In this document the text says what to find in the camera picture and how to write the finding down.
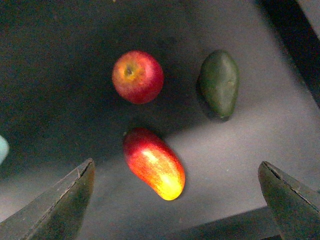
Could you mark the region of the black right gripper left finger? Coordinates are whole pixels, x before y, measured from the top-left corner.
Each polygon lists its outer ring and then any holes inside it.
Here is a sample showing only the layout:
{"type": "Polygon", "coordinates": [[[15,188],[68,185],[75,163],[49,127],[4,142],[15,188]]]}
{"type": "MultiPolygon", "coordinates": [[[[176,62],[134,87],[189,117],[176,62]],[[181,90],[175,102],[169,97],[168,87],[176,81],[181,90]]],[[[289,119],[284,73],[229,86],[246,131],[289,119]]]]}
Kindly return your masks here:
{"type": "Polygon", "coordinates": [[[81,229],[95,182],[89,158],[27,206],[2,221],[2,240],[74,240],[81,229]]]}

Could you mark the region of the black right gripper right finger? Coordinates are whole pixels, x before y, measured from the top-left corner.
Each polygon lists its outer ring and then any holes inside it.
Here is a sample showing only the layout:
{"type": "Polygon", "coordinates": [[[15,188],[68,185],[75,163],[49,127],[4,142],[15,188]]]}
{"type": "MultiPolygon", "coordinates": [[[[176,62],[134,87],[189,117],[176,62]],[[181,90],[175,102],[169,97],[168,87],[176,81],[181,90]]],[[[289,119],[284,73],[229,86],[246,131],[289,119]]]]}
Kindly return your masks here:
{"type": "Polygon", "coordinates": [[[262,195],[283,240],[320,238],[320,192],[267,161],[258,167],[262,195]]]}

